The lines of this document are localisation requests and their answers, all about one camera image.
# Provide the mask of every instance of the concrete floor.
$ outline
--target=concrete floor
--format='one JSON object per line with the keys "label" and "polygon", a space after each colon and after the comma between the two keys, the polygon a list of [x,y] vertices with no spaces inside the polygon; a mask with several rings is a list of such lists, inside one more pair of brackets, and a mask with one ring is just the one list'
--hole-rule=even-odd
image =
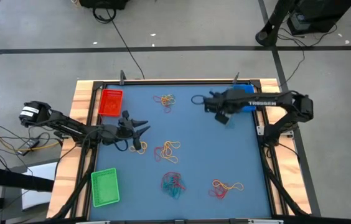
{"label": "concrete floor", "polygon": [[[264,2],[270,14],[276,0]],[[130,47],[258,45],[254,36],[263,26],[257,0],[133,0],[115,22]],[[320,45],[345,45],[346,40],[351,45],[351,8],[337,25],[338,31]],[[303,41],[316,40],[310,34]],[[0,2],[0,49],[123,46],[113,25],[97,23],[89,9],[68,0]],[[279,55],[288,77],[301,52]],[[236,72],[243,78],[278,77],[269,51],[138,52],[134,56],[147,78],[231,78]],[[77,80],[118,78],[121,69],[128,78],[141,78],[127,53],[0,55],[0,125],[27,136],[17,118],[23,102],[45,101],[67,114]],[[351,218],[351,51],[306,52],[306,61],[288,84],[314,100],[314,119],[301,124],[301,132],[322,216]],[[0,134],[9,135],[1,129]],[[58,158],[59,153],[56,147],[23,160],[33,164]],[[17,157],[3,156],[10,167],[22,165]],[[14,204],[7,216],[17,209],[19,204]]]}

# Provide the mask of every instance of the white sticker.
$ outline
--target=white sticker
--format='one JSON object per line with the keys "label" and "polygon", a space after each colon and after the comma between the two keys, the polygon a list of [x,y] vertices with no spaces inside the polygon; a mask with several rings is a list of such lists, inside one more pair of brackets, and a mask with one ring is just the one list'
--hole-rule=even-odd
{"label": "white sticker", "polygon": [[33,113],[27,112],[27,111],[22,111],[22,112],[21,112],[21,115],[26,115],[26,116],[33,117]]}
{"label": "white sticker", "polygon": [[31,112],[33,112],[33,113],[39,113],[39,110],[38,110],[38,109],[31,108],[30,106],[25,106],[22,110],[31,111]]}

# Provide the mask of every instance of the red basket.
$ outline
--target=red basket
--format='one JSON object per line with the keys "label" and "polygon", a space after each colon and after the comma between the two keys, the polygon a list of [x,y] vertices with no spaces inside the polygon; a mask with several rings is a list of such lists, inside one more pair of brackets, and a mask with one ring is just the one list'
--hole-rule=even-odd
{"label": "red basket", "polygon": [[98,114],[103,116],[120,116],[122,100],[122,90],[103,90]]}

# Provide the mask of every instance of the blue table surface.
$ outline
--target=blue table surface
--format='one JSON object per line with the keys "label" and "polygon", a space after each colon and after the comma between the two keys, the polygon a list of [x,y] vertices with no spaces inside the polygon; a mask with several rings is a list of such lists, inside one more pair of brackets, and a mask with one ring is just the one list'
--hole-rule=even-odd
{"label": "blue table surface", "polygon": [[[142,136],[145,154],[120,152],[114,145],[100,145],[96,170],[115,167],[120,201],[93,207],[90,221],[99,220],[173,220],[209,218],[268,218],[271,216],[258,150],[255,124],[251,113],[234,114],[227,126],[194,105],[194,95],[224,91],[225,85],[108,86],[124,91],[122,111],[136,120],[148,120],[151,126]],[[175,105],[170,113],[153,96],[173,94]],[[103,124],[117,124],[118,118],[104,117]],[[179,162],[156,162],[154,148],[165,141],[180,141],[173,150]],[[161,190],[166,172],[181,173],[186,190],[174,199]],[[230,190],[223,200],[208,195],[213,179],[223,183],[241,182],[244,191]]]}

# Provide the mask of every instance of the black metal frame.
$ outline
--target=black metal frame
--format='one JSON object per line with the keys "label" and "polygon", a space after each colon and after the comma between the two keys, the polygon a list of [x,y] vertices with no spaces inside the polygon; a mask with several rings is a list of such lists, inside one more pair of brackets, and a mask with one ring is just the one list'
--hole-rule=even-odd
{"label": "black metal frame", "polygon": [[[120,80],[109,81],[109,82],[94,81],[92,92],[91,92],[90,106],[88,109],[86,125],[93,125],[92,119],[93,119],[93,111],[94,111],[94,105],[95,105],[97,91],[99,89],[104,88],[107,85],[230,85],[230,84],[232,84],[232,81],[233,80],[122,80],[122,82],[120,82]],[[238,80],[237,84],[250,84],[256,88],[256,91],[258,93],[261,92],[260,80]],[[253,119],[255,122],[254,128],[256,128],[256,126],[259,126],[258,113],[262,113],[264,125],[268,125],[269,121],[268,121],[268,115],[267,115],[266,110],[253,111],[252,115],[253,115]],[[100,118],[98,118],[96,121],[96,125],[100,124],[100,122],[101,122]],[[258,137],[257,140],[258,140],[259,150],[262,150],[260,147],[260,145],[261,145],[260,138]],[[270,150],[271,155],[274,155],[274,156],[271,156],[271,162],[273,165],[274,174],[278,178],[279,182],[282,184],[281,175],[280,175],[279,166],[278,166],[278,160],[276,158],[276,153],[275,153],[274,147],[271,147],[269,150]],[[80,179],[82,178],[82,175],[83,175],[83,168],[85,165],[85,156],[86,156],[87,151],[88,151],[88,149],[82,148],[82,154],[80,156],[80,162],[78,165],[76,185],[79,184]],[[98,152],[98,146],[93,147],[91,157],[95,158],[97,152]],[[270,181],[269,177],[265,174],[265,171],[264,171],[264,169],[265,169],[264,160],[266,160],[266,156],[265,156],[265,154],[260,152],[260,157],[261,157],[261,164],[263,166],[263,174],[264,174],[265,183],[266,183],[266,190],[267,190],[268,201],[269,201],[269,209],[271,211],[271,217],[273,217],[273,216],[277,215],[277,211],[276,211],[276,206],[275,206],[275,202],[274,202],[274,194],[273,194],[272,187],[271,187],[271,181]],[[83,210],[82,210],[83,211],[82,215],[83,215],[83,217],[86,217],[86,218],[87,218],[88,211],[90,208],[90,196],[91,196],[90,192],[91,192],[91,182],[88,181],[86,195],[85,195],[86,200],[84,200]],[[279,197],[280,197],[280,201],[281,201],[282,214],[288,215],[288,207],[287,207],[285,201],[283,200],[282,196],[279,196]],[[75,218],[75,216],[76,216],[77,202],[78,202],[78,200],[76,200],[75,203],[73,204],[72,210],[70,212],[70,218]],[[233,220],[233,219],[231,218],[231,219],[226,219],[226,220],[215,220],[215,222],[216,223],[230,223],[231,220]],[[145,220],[145,221],[140,221],[140,222],[141,223],[147,223],[147,222],[149,222],[149,223],[152,223],[152,222],[174,223],[174,220],[149,220],[149,221]],[[207,222],[213,222],[213,220],[194,220],[194,222],[207,223]]]}

